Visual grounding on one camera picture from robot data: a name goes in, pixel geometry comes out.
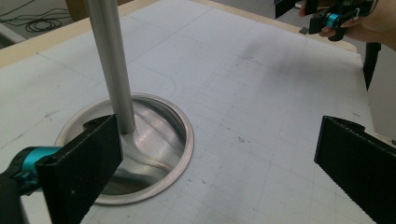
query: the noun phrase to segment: finger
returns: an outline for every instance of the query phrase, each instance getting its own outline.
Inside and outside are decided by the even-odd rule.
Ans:
[[[303,5],[301,6],[301,9],[300,9],[300,12],[298,14],[300,17],[305,16],[305,9],[306,9],[306,3],[303,3]]]
[[[361,23],[361,18],[358,18],[357,20],[350,19],[350,20],[344,22],[341,25],[341,27],[344,27],[344,28],[345,27],[351,27],[351,26],[355,26],[355,25],[360,24],[360,23]]]
[[[331,37],[331,36],[335,35],[335,30],[328,26],[325,26],[321,29],[321,32],[319,33],[319,35],[322,37]]]

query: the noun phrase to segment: cable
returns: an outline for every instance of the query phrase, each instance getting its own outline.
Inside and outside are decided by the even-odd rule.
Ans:
[[[0,22],[6,22],[12,26],[25,26],[25,30],[29,33],[46,32],[62,26],[60,19],[70,18],[67,9],[54,8],[38,15],[20,15],[11,19],[0,19]]]
[[[28,3],[25,3],[25,4],[21,5],[20,7],[16,7],[16,8],[14,8],[14,9],[10,10],[9,12],[6,12],[6,13],[4,13],[4,14],[1,14],[0,17],[6,16],[6,15],[8,15],[8,14],[10,14],[10,13],[12,13],[12,12],[18,10],[18,9],[21,9],[21,8],[23,8],[23,7],[26,7],[27,5],[33,3],[34,1],[35,1],[35,0],[32,0],[32,1],[28,2]]]

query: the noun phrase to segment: floor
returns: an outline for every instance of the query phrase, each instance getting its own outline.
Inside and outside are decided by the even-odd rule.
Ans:
[[[216,2],[228,5],[231,7],[237,7],[250,11],[259,15],[263,15],[268,18],[275,17],[275,7],[273,1],[266,0],[214,0]],[[15,12],[6,16],[6,18],[16,17],[18,15],[31,15],[46,12],[53,8],[67,8],[64,0],[51,0],[51,1],[6,1],[0,0],[0,15],[9,12],[10,10],[29,3],[26,7],[16,10]],[[299,18],[298,9],[292,9],[284,16],[278,19],[285,23],[289,23],[295,26],[304,27],[309,24],[309,18]],[[67,25],[73,22],[72,19],[62,19],[62,24]],[[13,30],[17,34],[25,37],[32,38],[43,33],[28,33],[25,31],[23,26],[9,26],[6,27]],[[365,44],[352,40],[350,38],[344,39],[347,42],[352,43],[358,48],[358,53],[364,59],[365,56]],[[0,36],[0,48],[8,46],[10,43]],[[371,107],[373,113],[373,120],[375,124],[375,131],[389,139],[396,139],[396,76],[394,74],[394,62],[396,60],[396,54],[393,50],[388,47],[383,47],[380,51],[378,63],[373,77],[373,81],[369,90],[369,97],[371,100]]]

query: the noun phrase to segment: table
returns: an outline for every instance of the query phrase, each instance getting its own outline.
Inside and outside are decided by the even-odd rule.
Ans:
[[[374,132],[360,55],[207,1],[126,5],[132,91],[178,105],[194,152],[161,194],[95,205],[82,223],[373,223],[313,161],[323,115]],[[107,97],[88,29],[81,21],[0,51],[0,170]],[[31,223],[50,223],[41,193],[22,201]]]

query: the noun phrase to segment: wooden edge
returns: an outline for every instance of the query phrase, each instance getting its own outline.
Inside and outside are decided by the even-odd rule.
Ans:
[[[245,18],[248,18],[248,19],[251,19],[254,21],[269,24],[269,25],[275,26],[277,28],[280,28],[280,29],[283,29],[283,30],[286,30],[286,31],[289,31],[289,32],[292,32],[292,33],[295,33],[298,35],[303,35],[303,34],[299,33],[299,31],[301,30],[300,27],[293,26],[293,25],[287,24],[285,22],[272,20],[272,19],[266,18],[264,16],[260,16],[260,15],[257,15],[257,14],[251,13],[251,12],[247,12],[247,11],[235,8],[235,7],[225,6],[223,4],[212,2],[210,0],[193,0],[193,1],[196,3],[200,3],[203,5],[207,5],[207,6],[216,8],[216,9],[220,9],[220,10],[223,10],[226,12],[233,13],[234,15],[238,15],[238,16],[245,17]],[[315,40],[336,46],[341,49],[346,49],[346,50],[349,50],[349,51],[352,51],[355,53],[358,52],[358,49],[354,45],[347,43],[346,41],[332,42],[332,41],[328,40],[327,38],[321,37],[319,35],[307,35],[307,38],[315,39]]]
[[[120,16],[125,16],[157,1],[158,0],[134,0],[119,6],[119,14]],[[46,34],[28,39],[19,44],[9,46],[5,49],[0,49],[0,68],[28,58],[43,50],[50,49],[77,35],[82,35],[91,29],[90,21],[87,18]]]

